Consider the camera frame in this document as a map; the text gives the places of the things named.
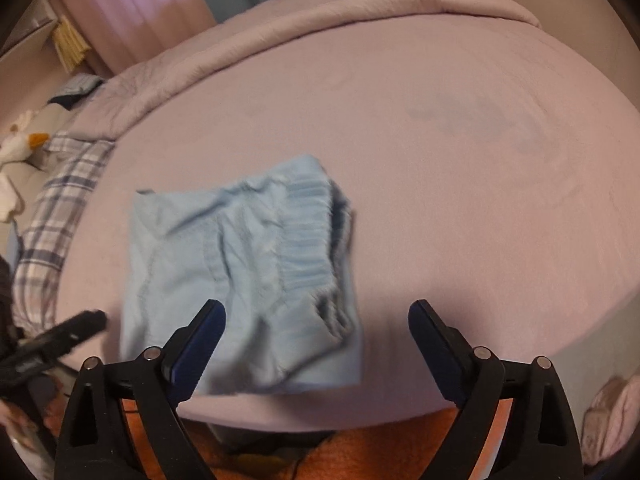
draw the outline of bedspread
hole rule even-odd
[[[260,16],[282,24],[291,1],[255,7],[225,23],[226,34],[244,35]],[[314,1],[333,5],[298,1],[289,18],[312,12]],[[504,8],[513,9],[495,14]],[[639,290],[640,115],[532,22],[372,19],[296,37],[213,76],[207,63],[192,63],[210,56],[209,34],[194,40],[196,54],[188,43],[177,49],[183,60],[172,51],[170,64],[136,68],[130,88],[122,78],[107,83],[91,103],[102,103],[91,108],[95,124],[85,110],[88,138],[103,129],[118,140],[70,246],[55,316],[99,308],[110,330],[69,365],[118,358],[137,190],[211,189],[301,153],[322,160],[356,212],[350,262],[362,382],[291,396],[194,396],[182,416],[313,431],[420,415],[444,401],[407,328],[417,298],[472,345],[531,361],[554,359]],[[176,82],[199,77],[173,95]],[[143,118],[156,92],[165,101]],[[138,121],[129,131],[125,116]]]
[[[539,26],[511,0],[272,0],[111,79],[71,127],[78,139],[117,139],[154,108],[249,56],[339,25],[415,14],[469,14]]]

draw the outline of pillow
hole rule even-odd
[[[71,117],[70,112],[65,107],[57,104],[45,105],[31,121],[25,126],[24,132],[28,134],[36,132],[46,132],[54,134],[58,131]]]
[[[67,81],[56,94],[49,99],[49,103],[57,103],[67,110],[71,110],[82,98],[93,92],[104,82],[99,75],[79,73]]]
[[[47,171],[41,171],[25,162],[9,162],[1,170],[9,177],[20,197],[20,205],[14,213],[18,233],[21,234],[31,223],[35,211],[35,200],[49,178]],[[0,223],[0,255],[6,258],[7,240],[11,231],[10,223]]]

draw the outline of black clamp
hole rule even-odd
[[[0,356],[0,398],[18,406],[34,425],[35,436],[53,460],[56,439],[45,427],[40,409],[30,389],[32,381],[58,366],[58,360],[72,349],[101,332],[107,317],[100,310],[81,312],[24,345],[18,345],[10,314],[2,322]]]
[[[502,361],[471,348],[426,300],[409,309],[409,329],[442,395],[460,412],[421,480],[467,480],[500,399],[513,399],[490,480],[583,478],[574,419],[551,361]]]
[[[222,337],[225,309],[207,301],[163,348],[145,349],[125,363],[84,361],[66,407],[58,440],[55,480],[143,480],[122,399],[137,402],[149,443],[167,480],[214,480],[175,409],[193,394]]]

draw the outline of pink cloth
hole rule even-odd
[[[266,20],[273,6],[257,9]],[[530,23],[420,14],[283,42],[203,76],[120,137],[56,313],[100,308],[110,329],[68,362],[118,358],[135,190],[222,186],[311,153],[354,209],[362,384],[196,396],[178,411],[310,431],[438,410],[446,403],[407,327],[412,301],[429,300],[471,344],[527,362],[553,358],[639,290],[638,132],[628,99]]]
[[[113,73],[216,24],[204,0],[62,1]]]
[[[601,460],[610,458],[624,447],[636,430],[639,420],[640,376],[633,376],[611,410]]]
[[[117,139],[167,99],[248,56],[346,23],[411,14],[471,14],[538,26],[511,0],[273,0],[110,80],[71,128],[78,139]]]

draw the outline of stuffed animal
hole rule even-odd
[[[12,131],[0,144],[0,167],[8,162],[27,160],[49,140],[49,134],[27,134]],[[20,207],[20,197],[8,176],[0,171],[0,222],[9,222],[12,213]]]
[[[0,166],[8,162],[27,160],[34,150],[37,150],[47,140],[49,140],[49,134],[10,133],[0,144]]]

